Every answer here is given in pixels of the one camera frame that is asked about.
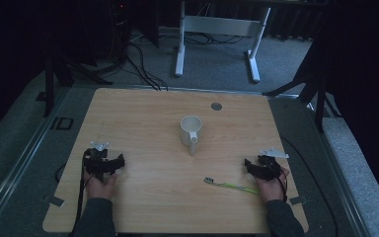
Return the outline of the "black metal stand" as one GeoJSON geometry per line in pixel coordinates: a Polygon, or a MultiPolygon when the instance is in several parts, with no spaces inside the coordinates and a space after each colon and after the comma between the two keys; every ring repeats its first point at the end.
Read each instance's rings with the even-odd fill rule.
{"type": "Polygon", "coordinates": [[[80,63],[73,61],[63,54],[48,55],[44,60],[44,91],[40,92],[37,96],[38,101],[45,103],[45,109],[43,113],[43,116],[45,118],[50,115],[55,105],[54,77],[57,77],[59,83],[62,86],[72,86],[74,80],[70,72],[71,68],[98,84],[112,84],[112,82],[102,79],[96,73],[91,72],[80,63]]]}
{"type": "Polygon", "coordinates": [[[307,104],[314,97],[317,97],[315,125],[320,132],[323,132],[323,117],[325,102],[328,100],[326,94],[332,62],[332,51],[315,41],[306,53],[293,80],[274,90],[264,92],[264,96],[276,97],[300,84],[304,84],[298,99],[301,103],[307,104]]]}

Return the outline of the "person's right hand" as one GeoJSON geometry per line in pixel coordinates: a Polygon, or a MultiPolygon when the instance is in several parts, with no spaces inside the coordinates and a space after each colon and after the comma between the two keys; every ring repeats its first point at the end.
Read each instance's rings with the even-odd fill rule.
{"type": "Polygon", "coordinates": [[[281,169],[281,174],[278,178],[270,181],[256,178],[260,188],[260,194],[264,202],[271,200],[285,200],[287,192],[287,176],[289,171],[285,168],[281,169]]]}

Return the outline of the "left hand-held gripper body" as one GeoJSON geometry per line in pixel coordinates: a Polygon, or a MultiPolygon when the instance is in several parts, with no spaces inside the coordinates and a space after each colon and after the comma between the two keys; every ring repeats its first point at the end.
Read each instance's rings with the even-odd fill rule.
{"type": "Polygon", "coordinates": [[[109,143],[90,142],[83,155],[83,166],[89,175],[93,175],[99,181],[104,180],[105,166],[108,162],[109,143]]]}

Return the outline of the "white metal desk frame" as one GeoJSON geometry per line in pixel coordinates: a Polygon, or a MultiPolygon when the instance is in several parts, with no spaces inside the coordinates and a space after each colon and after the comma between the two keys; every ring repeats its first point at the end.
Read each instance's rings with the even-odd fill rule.
{"type": "Polygon", "coordinates": [[[252,80],[255,83],[259,83],[261,81],[261,75],[257,64],[257,53],[265,32],[270,10],[270,7],[265,7],[258,20],[192,16],[186,14],[186,0],[181,0],[179,47],[175,75],[181,77],[184,74],[186,33],[250,37],[254,39],[254,44],[252,48],[247,51],[246,59],[249,64],[252,80]]]}

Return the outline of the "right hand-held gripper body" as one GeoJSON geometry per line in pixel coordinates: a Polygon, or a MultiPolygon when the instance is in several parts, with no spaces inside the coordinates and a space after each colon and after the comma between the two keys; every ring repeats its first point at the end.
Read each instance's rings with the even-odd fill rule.
{"type": "Polygon", "coordinates": [[[273,147],[260,150],[258,154],[259,178],[271,181],[281,174],[281,166],[276,159],[288,159],[289,155],[273,147]]]}

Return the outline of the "metal floor rail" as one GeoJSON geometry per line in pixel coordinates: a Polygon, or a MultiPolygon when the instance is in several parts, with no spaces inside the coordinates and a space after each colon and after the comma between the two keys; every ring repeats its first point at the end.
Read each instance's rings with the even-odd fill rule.
{"type": "Polygon", "coordinates": [[[42,102],[24,105],[23,95],[0,123],[0,214],[54,121],[69,88],[57,89],[49,112],[42,102]]]}
{"type": "Polygon", "coordinates": [[[364,218],[359,210],[358,202],[351,192],[347,180],[348,175],[343,171],[342,164],[338,158],[336,148],[331,142],[329,134],[325,131],[323,125],[316,120],[317,107],[314,105],[314,101],[306,103],[305,107],[309,111],[312,124],[315,126],[317,136],[320,139],[324,152],[323,160],[328,168],[329,175],[337,191],[343,211],[347,216],[349,226],[355,237],[370,237],[369,230],[366,227],[364,218]]]}

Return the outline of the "person's left hand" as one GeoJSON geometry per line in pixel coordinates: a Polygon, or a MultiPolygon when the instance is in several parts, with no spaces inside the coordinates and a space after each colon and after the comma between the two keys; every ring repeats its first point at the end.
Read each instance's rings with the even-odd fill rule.
{"type": "Polygon", "coordinates": [[[104,198],[111,200],[114,196],[114,188],[117,175],[112,174],[108,178],[108,180],[103,183],[94,176],[85,173],[84,178],[87,181],[86,184],[86,192],[87,198],[104,198]]]}

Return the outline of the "green toothbrush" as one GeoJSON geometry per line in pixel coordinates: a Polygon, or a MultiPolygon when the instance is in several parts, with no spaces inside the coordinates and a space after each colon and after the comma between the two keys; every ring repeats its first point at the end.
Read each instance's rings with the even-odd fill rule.
{"type": "Polygon", "coordinates": [[[205,177],[204,182],[209,184],[209,185],[216,186],[216,187],[235,189],[235,190],[239,190],[239,191],[246,192],[246,193],[253,194],[253,195],[257,195],[259,193],[256,190],[249,189],[249,188],[242,187],[242,186],[238,186],[238,185],[231,184],[231,183],[216,183],[214,181],[214,179],[212,179],[210,177],[205,177]]]}

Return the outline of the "black computer tower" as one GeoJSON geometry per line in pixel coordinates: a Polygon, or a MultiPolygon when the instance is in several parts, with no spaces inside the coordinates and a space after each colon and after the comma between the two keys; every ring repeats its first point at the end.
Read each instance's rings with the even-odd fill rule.
{"type": "Polygon", "coordinates": [[[110,0],[113,23],[112,55],[119,63],[124,63],[131,34],[128,0],[110,0]]]}

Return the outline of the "white cup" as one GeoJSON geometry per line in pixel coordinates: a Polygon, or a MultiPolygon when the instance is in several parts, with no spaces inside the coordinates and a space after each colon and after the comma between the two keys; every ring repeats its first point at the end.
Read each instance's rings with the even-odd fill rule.
{"type": "Polygon", "coordinates": [[[181,142],[189,148],[189,155],[193,156],[202,130],[202,121],[197,116],[186,116],[180,122],[181,142]]]}

